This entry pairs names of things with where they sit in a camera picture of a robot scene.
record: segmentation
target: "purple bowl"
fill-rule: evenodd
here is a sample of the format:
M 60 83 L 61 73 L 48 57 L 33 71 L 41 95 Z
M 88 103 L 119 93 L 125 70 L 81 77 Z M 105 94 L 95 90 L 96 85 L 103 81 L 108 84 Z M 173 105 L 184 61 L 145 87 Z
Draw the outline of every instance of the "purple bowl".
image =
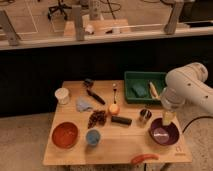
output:
M 179 131 L 172 122 L 168 126 L 162 125 L 162 118 L 155 119 L 149 129 L 152 139 L 160 145 L 172 145 L 179 139 Z

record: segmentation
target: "bowl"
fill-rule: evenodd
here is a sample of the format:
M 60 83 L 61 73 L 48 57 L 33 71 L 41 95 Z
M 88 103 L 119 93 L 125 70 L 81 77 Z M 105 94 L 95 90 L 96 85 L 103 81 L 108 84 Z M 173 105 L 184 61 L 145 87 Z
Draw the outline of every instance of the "bowl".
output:
M 57 147 L 71 148 L 75 145 L 77 137 L 77 126 L 72 122 L 63 122 L 53 130 L 52 141 Z
M 163 126 L 162 118 L 157 118 L 151 123 L 149 134 L 156 143 L 164 146 L 175 144 L 180 137 L 176 125 L 172 122 L 168 126 Z
M 101 134 L 95 129 L 88 131 L 86 134 L 86 140 L 90 146 L 96 146 L 99 143 L 100 138 Z

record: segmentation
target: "small can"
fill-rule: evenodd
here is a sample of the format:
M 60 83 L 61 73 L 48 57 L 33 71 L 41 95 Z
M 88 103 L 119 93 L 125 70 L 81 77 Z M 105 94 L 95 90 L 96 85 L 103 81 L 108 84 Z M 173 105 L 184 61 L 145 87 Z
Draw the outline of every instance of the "small can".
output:
M 148 109 L 142 109 L 140 111 L 140 118 L 139 120 L 142 124 L 146 124 L 147 121 L 152 117 L 152 113 Z

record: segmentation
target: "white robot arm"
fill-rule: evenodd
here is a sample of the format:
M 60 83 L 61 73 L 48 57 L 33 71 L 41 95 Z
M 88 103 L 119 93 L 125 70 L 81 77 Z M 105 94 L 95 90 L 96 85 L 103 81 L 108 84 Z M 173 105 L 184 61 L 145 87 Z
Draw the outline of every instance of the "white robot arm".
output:
M 187 99 L 213 114 L 213 89 L 204 84 L 207 78 L 208 71 L 201 63 L 191 63 L 168 72 L 167 87 L 161 94 L 163 107 L 175 110 Z

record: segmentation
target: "table leg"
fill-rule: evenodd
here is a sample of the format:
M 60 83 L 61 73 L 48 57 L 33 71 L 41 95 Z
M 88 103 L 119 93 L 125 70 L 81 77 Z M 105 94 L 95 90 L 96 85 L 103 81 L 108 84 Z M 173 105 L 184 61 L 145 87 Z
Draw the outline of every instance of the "table leg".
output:
M 64 165 L 63 168 L 64 168 L 65 171 L 70 171 L 70 166 L 69 165 Z
M 165 163 L 160 169 L 160 171 L 167 171 L 171 165 L 172 163 Z

